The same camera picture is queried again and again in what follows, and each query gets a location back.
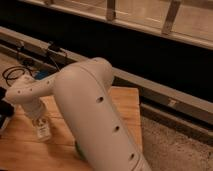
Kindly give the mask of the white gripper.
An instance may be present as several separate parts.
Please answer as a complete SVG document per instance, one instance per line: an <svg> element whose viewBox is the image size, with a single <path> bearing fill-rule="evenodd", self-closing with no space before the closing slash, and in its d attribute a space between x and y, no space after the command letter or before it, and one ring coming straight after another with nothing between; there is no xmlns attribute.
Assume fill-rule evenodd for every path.
<svg viewBox="0 0 213 171"><path fill-rule="evenodd" d="M39 119L46 112L46 106L39 98L22 104L22 108L25 115L31 120Z"/></svg>

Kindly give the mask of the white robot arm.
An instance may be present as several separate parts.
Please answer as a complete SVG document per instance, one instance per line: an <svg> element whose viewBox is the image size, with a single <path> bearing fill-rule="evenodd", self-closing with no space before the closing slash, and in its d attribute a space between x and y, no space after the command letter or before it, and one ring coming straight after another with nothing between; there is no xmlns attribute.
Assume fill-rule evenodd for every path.
<svg viewBox="0 0 213 171"><path fill-rule="evenodd" d="M17 79L5 98L37 119L45 112L44 96L53 96L69 130L94 171L152 171L108 90L112 65L103 58L75 62L42 80Z"/></svg>

